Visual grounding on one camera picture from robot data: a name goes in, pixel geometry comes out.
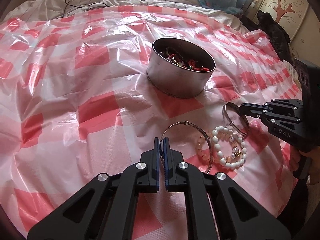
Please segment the white striped duvet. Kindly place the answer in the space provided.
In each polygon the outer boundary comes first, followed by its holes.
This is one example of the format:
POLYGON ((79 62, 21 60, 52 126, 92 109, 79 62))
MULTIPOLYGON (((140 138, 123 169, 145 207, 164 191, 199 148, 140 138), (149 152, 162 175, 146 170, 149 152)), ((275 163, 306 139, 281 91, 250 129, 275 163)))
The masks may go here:
POLYGON ((71 16, 88 9, 125 5, 155 5, 196 12, 211 17, 232 29, 245 34, 248 29, 233 15, 201 7, 198 0, 11 0, 1 21, 20 18, 25 22, 48 21, 71 16))

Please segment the thin silver bangle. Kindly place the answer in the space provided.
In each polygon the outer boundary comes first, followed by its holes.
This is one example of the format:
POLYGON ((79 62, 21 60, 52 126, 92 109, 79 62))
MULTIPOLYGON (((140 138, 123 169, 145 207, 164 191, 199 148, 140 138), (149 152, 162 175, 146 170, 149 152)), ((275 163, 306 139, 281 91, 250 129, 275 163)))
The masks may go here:
POLYGON ((164 165, 164 139, 167 136, 167 133, 171 129, 177 126, 184 126, 184 127, 195 130, 195 132, 198 135, 195 141, 195 146, 194 146, 195 152, 199 156, 199 158, 202 159, 202 162, 206 164, 206 168, 199 167, 199 170, 205 174, 209 174, 214 164, 214 151, 211 143, 211 137, 202 128, 200 128, 199 126, 197 126, 192 122, 189 122, 188 120, 175 122, 171 124, 169 127, 167 127, 162 133, 162 136, 160 139, 160 147, 161 147, 160 156, 161 156, 162 164, 164 165))

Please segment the round silver metal tin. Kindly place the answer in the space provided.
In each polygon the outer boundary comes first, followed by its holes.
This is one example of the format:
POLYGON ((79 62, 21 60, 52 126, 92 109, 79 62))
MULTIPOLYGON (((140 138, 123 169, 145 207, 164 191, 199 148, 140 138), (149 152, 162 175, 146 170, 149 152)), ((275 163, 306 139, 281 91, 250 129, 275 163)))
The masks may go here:
POLYGON ((198 45, 165 37, 152 43, 146 75, 165 94, 193 98, 204 90, 215 68, 212 55, 198 45))

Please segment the black jacket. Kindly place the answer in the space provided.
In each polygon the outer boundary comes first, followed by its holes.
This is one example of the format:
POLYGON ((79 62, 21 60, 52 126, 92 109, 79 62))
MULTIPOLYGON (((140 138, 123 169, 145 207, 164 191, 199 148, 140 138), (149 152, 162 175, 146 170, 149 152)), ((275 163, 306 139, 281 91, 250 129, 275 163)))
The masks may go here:
POLYGON ((276 51, 276 54, 281 61, 287 61, 293 63, 289 43, 291 42, 287 32, 273 20, 272 16, 268 12, 262 12, 261 10, 257 13, 257 19, 259 24, 254 23, 246 16, 242 16, 240 21, 250 31, 262 30, 269 38, 272 47, 276 51))

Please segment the red white checkered plastic sheet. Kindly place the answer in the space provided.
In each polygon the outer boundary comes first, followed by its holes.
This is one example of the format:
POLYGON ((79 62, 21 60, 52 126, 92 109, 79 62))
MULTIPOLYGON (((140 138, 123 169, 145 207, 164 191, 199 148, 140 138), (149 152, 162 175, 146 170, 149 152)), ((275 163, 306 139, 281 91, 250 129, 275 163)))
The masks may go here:
MULTIPOLYGON (((196 12, 151 5, 1 24, 1 206, 24 236, 101 172, 118 174, 171 124, 226 126, 225 102, 262 104, 302 94, 262 31, 242 34, 196 12), (204 90, 178 99, 146 77, 153 41, 205 49, 216 69, 204 90)), ((205 168, 194 129, 172 148, 205 168)))

